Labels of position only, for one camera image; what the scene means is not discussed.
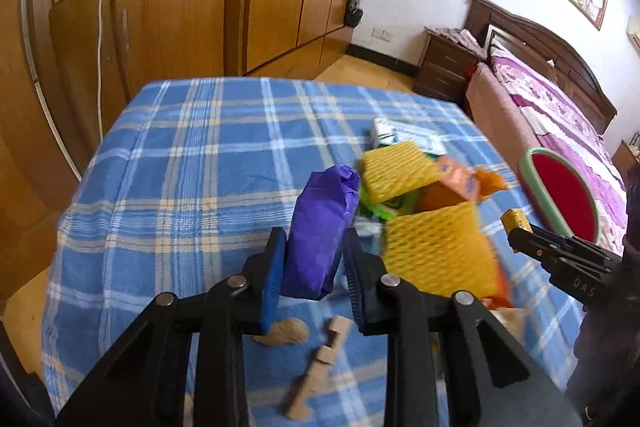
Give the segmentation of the black hanging bag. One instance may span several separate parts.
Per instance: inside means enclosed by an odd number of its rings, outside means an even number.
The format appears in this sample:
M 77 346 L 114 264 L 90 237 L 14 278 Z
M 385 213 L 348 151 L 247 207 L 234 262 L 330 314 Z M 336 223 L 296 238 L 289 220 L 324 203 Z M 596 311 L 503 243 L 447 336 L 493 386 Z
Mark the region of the black hanging bag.
M 356 28 L 363 17 L 360 0 L 348 0 L 343 18 L 343 24 L 349 28 Z

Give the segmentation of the orange cardboard box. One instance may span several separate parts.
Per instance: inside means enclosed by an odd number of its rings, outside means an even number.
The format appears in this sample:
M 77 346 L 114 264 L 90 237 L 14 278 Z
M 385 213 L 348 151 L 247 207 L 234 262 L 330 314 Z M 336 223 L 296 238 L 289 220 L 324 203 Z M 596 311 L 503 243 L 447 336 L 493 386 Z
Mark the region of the orange cardboard box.
M 413 208 L 415 212 L 480 201 L 480 184 L 472 170 L 448 155 L 440 156 L 436 167 L 438 179 L 420 188 Z

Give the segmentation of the wooden shelf cabinet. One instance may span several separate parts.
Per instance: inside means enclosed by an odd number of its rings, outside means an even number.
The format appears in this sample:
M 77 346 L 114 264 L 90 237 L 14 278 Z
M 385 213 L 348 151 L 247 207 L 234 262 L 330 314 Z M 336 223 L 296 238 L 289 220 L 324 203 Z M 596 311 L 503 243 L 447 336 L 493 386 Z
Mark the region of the wooden shelf cabinet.
M 24 7 L 36 80 L 78 170 L 147 83 L 224 73 L 224 0 L 25 0 Z

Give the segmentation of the red bin with green rim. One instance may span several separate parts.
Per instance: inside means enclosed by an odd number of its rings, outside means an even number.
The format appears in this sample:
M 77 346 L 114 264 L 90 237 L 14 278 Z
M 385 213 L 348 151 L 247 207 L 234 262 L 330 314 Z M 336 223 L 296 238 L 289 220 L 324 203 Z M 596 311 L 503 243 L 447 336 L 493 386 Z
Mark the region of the red bin with green rim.
M 518 177 L 548 229 L 596 243 L 599 215 L 592 194 L 578 171 L 545 147 L 526 150 L 518 161 Z

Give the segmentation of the blue plaid tablecloth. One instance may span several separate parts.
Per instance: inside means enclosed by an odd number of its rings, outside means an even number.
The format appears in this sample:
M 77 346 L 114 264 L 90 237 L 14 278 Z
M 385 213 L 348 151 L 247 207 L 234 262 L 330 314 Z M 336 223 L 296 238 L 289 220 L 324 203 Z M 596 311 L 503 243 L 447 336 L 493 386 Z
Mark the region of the blue plaid tablecloth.
M 532 205 L 486 136 L 457 105 L 394 91 L 262 78 L 148 84 L 90 161 L 58 222 L 58 250 L 42 316 L 43 380 L 54 413 L 154 296 L 205 293 L 262 251 L 273 227 L 290 225 L 310 174 L 356 167 L 371 147 L 374 117 L 435 131 L 460 164 L 510 183 L 480 204 L 491 240 L 526 315 L 528 353 L 564 390 L 576 359 L 582 307 L 548 283 L 532 259 L 514 254 L 501 215 Z M 280 300 L 278 317 L 298 317 L 301 346 L 268 348 L 244 339 L 250 416 L 257 426 L 292 426 L 285 396 L 324 338 L 327 319 L 350 317 L 336 281 L 322 301 Z M 308 426 L 382 426 L 386 340 L 355 327 L 322 393 L 309 400 Z

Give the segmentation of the yellow foam net sleeve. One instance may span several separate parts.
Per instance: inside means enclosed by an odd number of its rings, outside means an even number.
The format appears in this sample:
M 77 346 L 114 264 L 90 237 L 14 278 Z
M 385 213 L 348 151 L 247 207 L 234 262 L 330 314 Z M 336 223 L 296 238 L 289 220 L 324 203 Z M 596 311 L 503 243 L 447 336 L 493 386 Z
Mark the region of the yellow foam net sleeve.
M 480 299 L 508 297 L 497 255 L 472 202 L 388 222 L 383 260 L 388 272 L 427 294 L 449 297 L 469 291 Z

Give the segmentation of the purple floral bedspread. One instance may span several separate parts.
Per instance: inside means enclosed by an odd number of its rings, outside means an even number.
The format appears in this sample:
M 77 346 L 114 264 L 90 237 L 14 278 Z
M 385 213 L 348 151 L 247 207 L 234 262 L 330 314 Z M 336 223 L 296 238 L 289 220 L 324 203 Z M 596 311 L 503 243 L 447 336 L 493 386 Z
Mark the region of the purple floral bedspread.
M 490 67 L 539 143 L 563 156 L 580 174 L 594 199 L 599 244 L 620 254 L 627 225 L 626 187 L 600 135 L 555 84 L 501 44 L 489 48 Z

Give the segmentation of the dark wooden nightstand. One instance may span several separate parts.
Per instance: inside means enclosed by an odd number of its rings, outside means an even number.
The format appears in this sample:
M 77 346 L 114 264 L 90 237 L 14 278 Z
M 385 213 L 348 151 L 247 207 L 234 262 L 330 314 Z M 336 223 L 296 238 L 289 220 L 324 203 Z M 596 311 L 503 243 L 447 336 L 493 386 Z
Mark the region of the dark wooden nightstand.
M 412 91 L 462 107 L 479 62 L 473 51 L 427 29 L 422 62 L 412 80 Z

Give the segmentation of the white green medicine box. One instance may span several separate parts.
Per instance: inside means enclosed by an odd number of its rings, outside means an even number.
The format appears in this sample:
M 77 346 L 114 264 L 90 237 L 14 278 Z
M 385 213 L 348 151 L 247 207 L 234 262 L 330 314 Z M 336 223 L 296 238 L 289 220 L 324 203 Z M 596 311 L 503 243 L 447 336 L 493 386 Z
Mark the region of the white green medicine box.
M 435 130 L 383 117 L 372 120 L 371 140 L 373 148 L 412 142 L 427 155 L 439 157 L 447 154 L 444 142 Z

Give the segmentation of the green plastic wrapper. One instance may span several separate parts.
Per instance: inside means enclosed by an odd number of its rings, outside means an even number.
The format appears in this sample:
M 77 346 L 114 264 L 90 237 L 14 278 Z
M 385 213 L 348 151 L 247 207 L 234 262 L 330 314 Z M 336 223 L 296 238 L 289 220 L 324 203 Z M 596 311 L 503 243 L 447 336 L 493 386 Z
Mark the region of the green plastic wrapper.
M 372 202 L 366 187 L 363 185 L 359 189 L 359 205 L 363 212 L 367 216 L 372 215 L 383 221 L 411 215 L 417 200 L 418 192 L 412 191 L 386 200 L 386 202 Z

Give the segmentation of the wooden stick piece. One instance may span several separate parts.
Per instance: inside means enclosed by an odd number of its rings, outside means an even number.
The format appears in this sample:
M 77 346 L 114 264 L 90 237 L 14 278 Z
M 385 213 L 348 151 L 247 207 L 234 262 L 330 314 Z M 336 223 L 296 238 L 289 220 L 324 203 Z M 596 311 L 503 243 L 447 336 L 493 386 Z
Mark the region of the wooden stick piece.
M 329 371 L 341 353 L 347 335 L 352 328 L 352 320 L 343 315 L 335 315 L 329 324 L 328 341 L 322 345 L 309 364 L 285 416 L 291 421 L 306 421 L 310 415 L 307 401 L 326 387 Z

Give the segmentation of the dark wooden headboard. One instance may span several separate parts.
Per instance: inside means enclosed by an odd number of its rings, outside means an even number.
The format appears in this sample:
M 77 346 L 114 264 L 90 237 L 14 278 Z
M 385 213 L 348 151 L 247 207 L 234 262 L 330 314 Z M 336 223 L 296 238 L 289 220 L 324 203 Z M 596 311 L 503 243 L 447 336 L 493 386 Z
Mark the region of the dark wooden headboard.
M 554 81 L 598 133 L 605 132 L 617 115 L 617 109 L 604 94 L 586 61 L 550 29 L 514 15 L 489 0 L 469 0 L 464 28 L 486 50 L 494 42 L 500 43 L 521 61 Z

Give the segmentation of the wall socket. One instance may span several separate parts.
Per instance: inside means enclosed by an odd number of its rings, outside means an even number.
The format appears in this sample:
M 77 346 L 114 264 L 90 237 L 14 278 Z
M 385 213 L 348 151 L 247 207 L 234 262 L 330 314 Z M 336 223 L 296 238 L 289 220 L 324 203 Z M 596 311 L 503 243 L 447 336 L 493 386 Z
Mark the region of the wall socket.
M 391 42 L 394 35 L 385 29 L 373 28 L 371 32 L 371 36 L 375 39 L 382 40 L 384 42 Z

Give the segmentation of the cloth on nightstand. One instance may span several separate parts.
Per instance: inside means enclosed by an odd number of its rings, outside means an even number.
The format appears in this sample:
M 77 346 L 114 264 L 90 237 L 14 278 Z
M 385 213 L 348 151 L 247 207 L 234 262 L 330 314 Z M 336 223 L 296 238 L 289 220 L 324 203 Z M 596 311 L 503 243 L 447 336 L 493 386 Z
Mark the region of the cloth on nightstand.
M 449 40 L 467 49 L 481 60 L 486 60 L 487 52 L 480 46 L 476 38 L 466 28 L 437 28 L 426 26 L 425 29 L 434 36 Z

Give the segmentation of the purple paper bag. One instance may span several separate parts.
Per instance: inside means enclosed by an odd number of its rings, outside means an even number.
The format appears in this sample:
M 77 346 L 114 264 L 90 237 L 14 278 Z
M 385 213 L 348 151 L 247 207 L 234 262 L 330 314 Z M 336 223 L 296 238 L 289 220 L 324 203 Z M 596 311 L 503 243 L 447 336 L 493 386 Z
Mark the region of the purple paper bag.
M 311 173 L 296 199 L 285 247 L 281 294 L 321 300 L 333 291 L 343 235 L 359 204 L 360 176 L 334 165 Z

